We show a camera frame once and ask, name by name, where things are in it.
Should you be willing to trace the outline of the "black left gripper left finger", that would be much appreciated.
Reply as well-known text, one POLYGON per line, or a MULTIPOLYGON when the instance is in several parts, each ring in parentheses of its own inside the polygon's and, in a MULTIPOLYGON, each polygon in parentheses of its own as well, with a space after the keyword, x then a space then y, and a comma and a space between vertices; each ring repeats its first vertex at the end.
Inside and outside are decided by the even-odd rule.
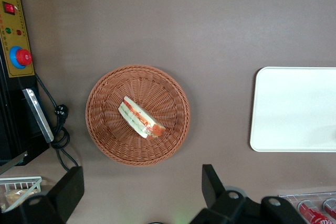
POLYGON ((15 222, 66 223, 84 192, 83 167, 73 167, 47 194, 27 198, 17 208, 15 222))

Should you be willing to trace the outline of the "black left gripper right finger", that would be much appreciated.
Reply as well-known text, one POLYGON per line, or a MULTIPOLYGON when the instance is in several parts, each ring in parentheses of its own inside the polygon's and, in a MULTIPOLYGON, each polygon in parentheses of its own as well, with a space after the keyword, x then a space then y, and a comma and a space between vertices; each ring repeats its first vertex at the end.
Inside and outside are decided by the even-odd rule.
POLYGON ((210 210, 245 210, 253 205, 243 189, 224 186, 211 164, 202 166, 202 193, 210 210))

